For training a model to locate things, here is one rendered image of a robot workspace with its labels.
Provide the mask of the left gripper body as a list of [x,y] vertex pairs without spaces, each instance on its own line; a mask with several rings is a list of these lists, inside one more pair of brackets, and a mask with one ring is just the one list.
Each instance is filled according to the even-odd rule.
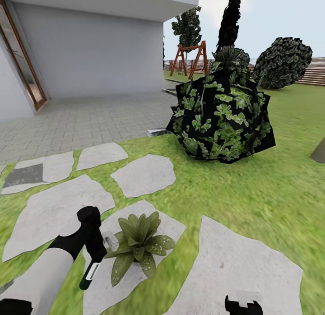
[[107,249],[103,244],[101,234],[95,240],[87,241],[84,244],[94,263],[100,261],[107,254]]

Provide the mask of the insectifuge atomizer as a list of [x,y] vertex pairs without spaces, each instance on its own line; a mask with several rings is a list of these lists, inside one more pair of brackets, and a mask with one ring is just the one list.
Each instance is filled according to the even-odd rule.
[[93,260],[91,261],[89,267],[84,272],[84,276],[83,276],[81,283],[79,285],[81,290],[88,289],[100,264],[101,264],[101,261],[96,262],[96,263],[94,263]]

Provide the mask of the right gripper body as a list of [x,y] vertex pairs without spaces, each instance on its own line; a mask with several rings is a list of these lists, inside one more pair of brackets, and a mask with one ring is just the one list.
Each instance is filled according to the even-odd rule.
[[248,307],[240,307],[237,301],[228,301],[230,315],[260,315],[257,303],[247,303]]

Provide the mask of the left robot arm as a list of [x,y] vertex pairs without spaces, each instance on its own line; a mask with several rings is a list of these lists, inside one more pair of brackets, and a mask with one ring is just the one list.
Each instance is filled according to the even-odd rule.
[[113,252],[118,251],[119,242],[111,231],[100,234],[97,207],[83,207],[77,217],[78,221],[60,229],[35,263],[0,295],[0,315],[48,315],[84,245],[94,263],[107,254],[105,242]]

